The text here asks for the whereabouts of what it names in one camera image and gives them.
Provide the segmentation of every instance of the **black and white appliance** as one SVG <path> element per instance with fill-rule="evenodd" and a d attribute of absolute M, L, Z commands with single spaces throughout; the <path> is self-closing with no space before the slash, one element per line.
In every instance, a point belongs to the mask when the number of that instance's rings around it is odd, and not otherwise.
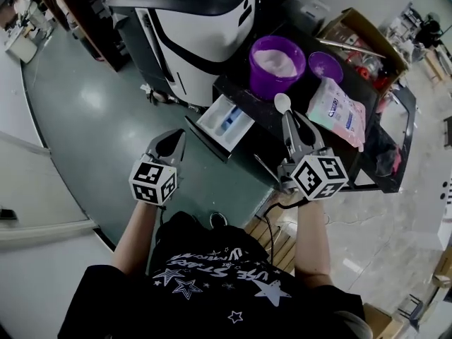
<path fill-rule="evenodd" d="M 253 27 L 255 0 L 106 0 L 105 6 L 152 89 L 209 107 L 213 82 Z"/>

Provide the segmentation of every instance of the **green floor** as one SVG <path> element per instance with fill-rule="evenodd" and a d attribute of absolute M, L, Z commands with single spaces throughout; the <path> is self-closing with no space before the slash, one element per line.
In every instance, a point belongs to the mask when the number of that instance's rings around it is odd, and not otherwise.
<path fill-rule="evenodd" d="M 57 28 L 25 67 L 25 86 L 42 135 L 68 188 L 86 213 L 117 243 L 135 205 L 127 182 L 150 140 L 175 128 L 187 130 L 180 188 L 165 219 L 178 210 L 208 224 L 209 212 L 244 226 L 270 193 L 243 160 L 223 164 L 188 130 L 176 105 L 155 107 L 140 90 L 135 66 L 115 73 L 95 61 L 70 34 Z"/>

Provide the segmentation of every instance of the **shirt sleeve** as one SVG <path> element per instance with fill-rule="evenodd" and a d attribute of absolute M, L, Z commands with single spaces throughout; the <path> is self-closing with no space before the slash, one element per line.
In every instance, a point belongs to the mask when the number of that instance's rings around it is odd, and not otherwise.
<path fill-rule="evenodd" d="M 105 338 L 120 331 L 133 297 L 130 279 L 113 266 L 90 266 L 73 296 L 58 338 Z"/>
<path fill-rule="evenodd" d="M 316 287 L 311 291 L 311 295 L 322 311 L 331 313 L 333 321 L 341 322 L 355 334 L 356 338 L 372 338 L 372 331 L 365 322 L 359 295 L 348 294 L 332 285 Z"/>

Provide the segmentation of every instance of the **white door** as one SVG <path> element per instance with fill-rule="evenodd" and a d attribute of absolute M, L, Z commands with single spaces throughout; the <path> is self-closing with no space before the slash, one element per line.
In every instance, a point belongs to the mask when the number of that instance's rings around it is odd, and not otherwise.
<path fill-rule="evenodd" d="M 0 220 L 0 231 L 90 221 L 44 149 L 15 144 L 1 134 L 0 206 L 13 210 L 18 218 Z"/>

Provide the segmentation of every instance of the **forearm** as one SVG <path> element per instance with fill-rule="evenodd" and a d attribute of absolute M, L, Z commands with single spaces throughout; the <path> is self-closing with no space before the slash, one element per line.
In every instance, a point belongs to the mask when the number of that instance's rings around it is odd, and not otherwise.
<path fill-rule="evenodd" d="M 112 265 L 126 275 L 143 274 L 153 239 L 157 206 L 138 202 L 113 253 Z"/>
<path fill-rule="evenodd" d="M 295 275 L 309 287 L 331 285 L 330 249 L 320 201 L 298 209 Z"/>

